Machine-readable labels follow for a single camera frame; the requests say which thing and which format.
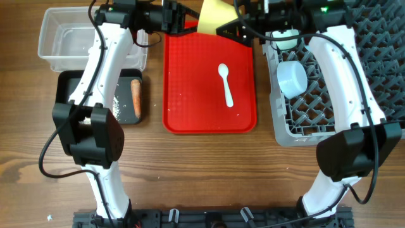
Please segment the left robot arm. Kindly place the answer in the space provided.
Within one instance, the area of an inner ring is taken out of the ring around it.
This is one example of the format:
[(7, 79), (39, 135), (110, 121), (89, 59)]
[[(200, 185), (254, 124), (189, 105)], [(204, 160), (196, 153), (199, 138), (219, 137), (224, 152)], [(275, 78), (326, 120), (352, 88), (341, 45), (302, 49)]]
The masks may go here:
[(175, 1), (155, 5), (152, 1), (113, 1), (89, 8), (95, 28), (89, 60), (74, 92), (66, 103), (56, 103), (53, 121), (64, 152), (71, 156), (91, 184), (97, 209), (90, 216), (94, 227), (140, 227), (121, 179), (118, 160), (124, 146), (124, 131), (112, 107), (118, 79), (137, 32), (187, 35), (185, 18), (199, 13)]

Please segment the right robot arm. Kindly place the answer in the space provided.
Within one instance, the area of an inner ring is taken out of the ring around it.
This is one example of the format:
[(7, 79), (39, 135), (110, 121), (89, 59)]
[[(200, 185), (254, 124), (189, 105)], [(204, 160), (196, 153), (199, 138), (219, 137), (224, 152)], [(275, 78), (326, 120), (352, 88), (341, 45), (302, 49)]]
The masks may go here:
[(233, 18), (216, 33), (248, 45), (257, 37), (273, 41), (273, 31), (297, 29), (307, 38), (332, 102), (335, 134), (318, 143), (320, 171), (299, 199), (302, 219), (323, 220), (336, 212), (346, 193), (363, 177), (371, 182), (359, 204), (369, 202), (380, 166), (402, 136), (401, 126), (388, 122), (375, 101), (356, 49), (352, 15), (344, 1), (234, 1)]

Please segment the black plastic bin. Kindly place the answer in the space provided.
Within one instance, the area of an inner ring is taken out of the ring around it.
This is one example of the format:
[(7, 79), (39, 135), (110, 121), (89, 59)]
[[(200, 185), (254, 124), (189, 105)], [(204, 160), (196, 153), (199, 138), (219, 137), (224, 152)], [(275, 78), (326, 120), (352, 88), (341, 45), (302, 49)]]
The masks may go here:
[[(56, 91), (56, 103), (67, 103), (69, 96), (78, 86), (83, 75), (83, 70), (69, 70), (61, 72), (58, 77), (58, 86)], [(131, 81), (133, 79), (142, 82), (142, 72), (138, 69), (123, 69), (118, 79), (115, 95), (120, 105), (121, 125), (138, 124), (140, 119), (135, 116), (132, 102)]]

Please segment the yellow plastic cup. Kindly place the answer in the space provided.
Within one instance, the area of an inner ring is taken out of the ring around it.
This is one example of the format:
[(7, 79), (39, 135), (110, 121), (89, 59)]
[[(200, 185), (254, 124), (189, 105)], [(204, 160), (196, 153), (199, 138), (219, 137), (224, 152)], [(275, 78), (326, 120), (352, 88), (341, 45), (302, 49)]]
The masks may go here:
[(222, 0), (204, 0), (199, 15), (197, 33), (216, 35), (216, 29), (237, 19), (231, 4)]

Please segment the white plastic spoon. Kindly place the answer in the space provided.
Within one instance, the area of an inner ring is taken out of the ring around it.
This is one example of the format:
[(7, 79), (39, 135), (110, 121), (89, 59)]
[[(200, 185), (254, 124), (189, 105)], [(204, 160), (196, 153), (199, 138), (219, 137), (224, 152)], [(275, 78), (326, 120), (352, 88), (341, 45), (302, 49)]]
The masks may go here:
[(230, 92), (230, 88), (229, 88), (229, 84), (228, 84), (228, 80), (227, 80), (229, 70), (228, 70), (228, 67), (226, 66), (226, 64), (220, 63), (218, 65), (218, 73), (223, 80), (226, 105), (229, 108), (231, 108), (234, 106), (234, 101), (233, 101), (232, 93)]

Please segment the clear plastic bin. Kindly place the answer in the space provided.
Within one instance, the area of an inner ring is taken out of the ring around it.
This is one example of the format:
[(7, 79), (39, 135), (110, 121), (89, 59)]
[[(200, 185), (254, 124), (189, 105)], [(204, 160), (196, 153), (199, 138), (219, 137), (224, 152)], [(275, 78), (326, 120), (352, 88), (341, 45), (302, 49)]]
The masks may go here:
[[(48, 8), (44, 14), (39, 35), (38, 56), (50, 63), (51, 70), (85, 70), (89, 50), (99, 36), (88, 17), (88, 6)], [(100, 30), (108, 40), (123, 32), (118, 24), (103, 23)], [(123, 69), (146, 68), (147, 48), (133, 44), (126, 56)]]

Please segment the red serving tray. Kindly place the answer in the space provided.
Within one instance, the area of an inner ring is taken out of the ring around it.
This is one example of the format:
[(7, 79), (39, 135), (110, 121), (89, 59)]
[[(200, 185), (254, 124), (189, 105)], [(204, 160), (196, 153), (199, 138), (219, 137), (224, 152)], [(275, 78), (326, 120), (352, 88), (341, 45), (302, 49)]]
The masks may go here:
[[(234, 106), (225, 102), (218, 65), (228, 67)], [(238, 134), (257, 122), (253, 50), (224, 37), (166, 35), (163, 125), (173, 134)]]

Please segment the light blue bowl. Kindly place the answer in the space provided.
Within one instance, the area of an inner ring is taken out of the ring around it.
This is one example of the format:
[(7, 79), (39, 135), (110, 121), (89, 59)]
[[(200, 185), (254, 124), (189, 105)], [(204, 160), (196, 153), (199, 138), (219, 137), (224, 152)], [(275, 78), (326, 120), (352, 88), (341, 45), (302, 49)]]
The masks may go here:
[(277, 80), (281, 92), (292, 99), (308, 88), (308, 78), (299, 61), (283, 61), (277, 66)]

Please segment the grey dishwasher rack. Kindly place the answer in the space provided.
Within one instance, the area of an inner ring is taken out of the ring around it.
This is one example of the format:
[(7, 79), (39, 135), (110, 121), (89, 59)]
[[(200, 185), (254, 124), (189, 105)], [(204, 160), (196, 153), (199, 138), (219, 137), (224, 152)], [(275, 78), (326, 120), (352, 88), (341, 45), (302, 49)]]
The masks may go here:
[[(348, 1), (356, 46), (370, 89), (388, 121), (404, 123), (404, 1)], [(281, 146), (309, 146), (335, 133), (332, 103), (321, 69), (303, 42), (262, 45), (270, 73), (270, 104), (275, 139)], [(277, 66), (299, 61), (306, 91), (286, 98)]]

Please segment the white rice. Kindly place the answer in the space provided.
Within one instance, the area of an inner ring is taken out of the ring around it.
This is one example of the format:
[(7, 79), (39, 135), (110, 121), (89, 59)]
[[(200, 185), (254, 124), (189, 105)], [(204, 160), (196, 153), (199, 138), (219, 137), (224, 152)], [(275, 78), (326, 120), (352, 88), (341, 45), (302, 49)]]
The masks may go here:
[(113, 115), (118, 121), (120, 120), (120, 105), (116, 96), (113, 98)]

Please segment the orange carrot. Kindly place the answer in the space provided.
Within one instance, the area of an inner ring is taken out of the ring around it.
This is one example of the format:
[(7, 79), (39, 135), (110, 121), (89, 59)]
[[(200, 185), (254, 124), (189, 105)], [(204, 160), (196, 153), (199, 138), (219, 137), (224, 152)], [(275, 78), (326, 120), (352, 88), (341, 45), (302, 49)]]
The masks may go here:
[(140, 119), (141, 118), (141, 108), (142, 108), (142, 101), (141, 101), (141, 96), (142, 96), (142, 86), (140, 80), (133, 79), (131, 81), (131, 93), (132, 93), (132, 102), (134, 106), (134, 113), (135, 116)]

